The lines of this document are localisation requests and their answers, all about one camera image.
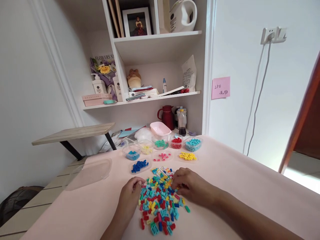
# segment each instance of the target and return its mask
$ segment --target white shelving unit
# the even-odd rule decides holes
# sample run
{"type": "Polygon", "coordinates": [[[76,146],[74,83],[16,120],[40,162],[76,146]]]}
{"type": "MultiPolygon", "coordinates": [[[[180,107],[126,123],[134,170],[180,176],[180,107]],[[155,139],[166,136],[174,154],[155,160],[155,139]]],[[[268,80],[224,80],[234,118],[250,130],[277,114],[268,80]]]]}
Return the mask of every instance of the white shelving unit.
{"type": "Polygon", "coordinates": [[[67,92],[75,100],[85,126],[116,122],[115,131],[140,126],[158,121],[157,111],[163,105],[171,105],[187,108],[188,129],[202,133],[207,9],[210,3],[194,0],[198,14],[193,31],[159,34],[157,2],[119,0],[121,12],[149,7],[154,33],[124,38],[118,38],[114,31],[108,0],[59,0],[57,8],[45,4],[48,5],[46,11],[69,78],[68,85],[72,88],[67,92]],[[123,102],[85,107],[82,96],[94,94],[89,58],[99,60],[107,55],[114,56],[123,102]],[[152,85],[162,92],[162,80],[165,78],[170,91],[182,86],[181,67],[192,55],[197,68],[195,92],[125,100],[129,97],[127,75],[131,68],[139,70],[142,85],[152,85]]]}
{"type": "Polygon", "coordinates": [[[115,38],[114,44],[125,65],[167,62],[168,59],[176,61],[201,33],[202,31],[192,31],[115,38]]]}
{"type": "Polygon", "coordinates": [[[181,93],[181,94],[167,95],[167,96],[161,96],[161,97],[153,97],[153,98],[145,98],[145,99],[136,99],[136,100],[132,100],[132,101],[125,101],[125,102],[118,102],[118,103],[111,103],[111,104],[104,104],[104,105],[96,105],[96,106],[84,107],[83,110],[95,109],[95,108],[103,108],[103,107],[111,107],[111,106],[119,106],[119,105],[131,104],[131,103],[141,103],[141,102],[148,102],[148,101],[154,101],[154,100],[162,100],[162,99],[174,98],[174,97],[186,97],[186,96],[196,95],[196,94],[200,94],[200,93],[201,93],[201,91],[197,91],[197,92],[181,93]]]}

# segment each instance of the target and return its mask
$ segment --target floor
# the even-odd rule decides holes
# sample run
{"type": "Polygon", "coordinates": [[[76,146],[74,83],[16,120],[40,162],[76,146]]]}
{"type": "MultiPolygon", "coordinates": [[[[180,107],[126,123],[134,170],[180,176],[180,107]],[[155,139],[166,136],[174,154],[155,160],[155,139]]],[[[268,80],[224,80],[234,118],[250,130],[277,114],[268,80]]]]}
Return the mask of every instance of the floor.
{"type": "Polygon", "coordinates": [[[284,175],[320,194],[320,160],[293,152],[284,175]]]}
{"type": "Polygon", "coordinates": [[[19,240],[63,191],[62,186],[69,178],[69,174],[77,167],[83,165],[86,159],[87,157],[81,161],[75,160],[71,163],[51,183],[6,222],[0,228],[0,240],[19,240]]]}

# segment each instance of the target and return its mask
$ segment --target bouquet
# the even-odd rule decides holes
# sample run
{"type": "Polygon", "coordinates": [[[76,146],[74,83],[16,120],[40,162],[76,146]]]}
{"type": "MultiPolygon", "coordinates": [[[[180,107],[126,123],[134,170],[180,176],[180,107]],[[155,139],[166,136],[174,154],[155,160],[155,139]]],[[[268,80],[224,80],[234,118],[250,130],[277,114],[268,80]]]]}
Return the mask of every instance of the bouquet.
{"type": "MultiPolygon", "coordinates": [[[[101,60],[98,64],[97,60],[90,58],[90,68],[92,73],[99,75],[100,79],[105,82],[106,87],[110,84],[114,85],[113,77],[116,76],[116,64],[114,60],[101,60]]],[[[111,88],[111,95],[113,100],[118,100],[114,88],[111,88]]]]}

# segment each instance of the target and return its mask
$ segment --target pink plastic container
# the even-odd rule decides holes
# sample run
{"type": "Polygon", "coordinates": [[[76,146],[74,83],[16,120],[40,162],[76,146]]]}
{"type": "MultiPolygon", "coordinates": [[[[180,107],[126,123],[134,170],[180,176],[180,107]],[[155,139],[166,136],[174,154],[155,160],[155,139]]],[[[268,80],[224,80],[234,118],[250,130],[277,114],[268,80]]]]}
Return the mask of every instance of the pink plastic container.
{"type": "Polygon", "coordinates": [[[103,105],[104,104],[103,101],[112,100],[112,95],[106,94],[106,93],[98,93],[98,94],[82,96],[82,100],[86,107],[103,105]]]}
{"type": "Polygon", "coordinates": [[[150,124],[151,131],[157,139],[168,138],[171,130],[163,122],[153,122],[150,124]]]}

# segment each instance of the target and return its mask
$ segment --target plastic bag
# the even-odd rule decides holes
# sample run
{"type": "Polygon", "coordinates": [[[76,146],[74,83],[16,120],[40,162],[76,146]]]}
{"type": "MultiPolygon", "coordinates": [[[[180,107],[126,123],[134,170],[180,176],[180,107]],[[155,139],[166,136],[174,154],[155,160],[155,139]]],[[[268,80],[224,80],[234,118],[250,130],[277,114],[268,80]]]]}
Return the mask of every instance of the plastic bag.
{"type": "Polygon", "coordinates": [[[150,142],[152,142],[152,132],[151,129],[149,127],[143,127],[141,129],[139,129],[134,137],[138,140],[138,141],[142,141],[142,140],[149,140],[150,142]]]}
{"type": "Polygon", "coordinates": [[[182,85],[184,88],[189,88],[190,92],[195,92],[197,69],[194,63],[193,55],[182,65],[183,81],[182,85]]]}

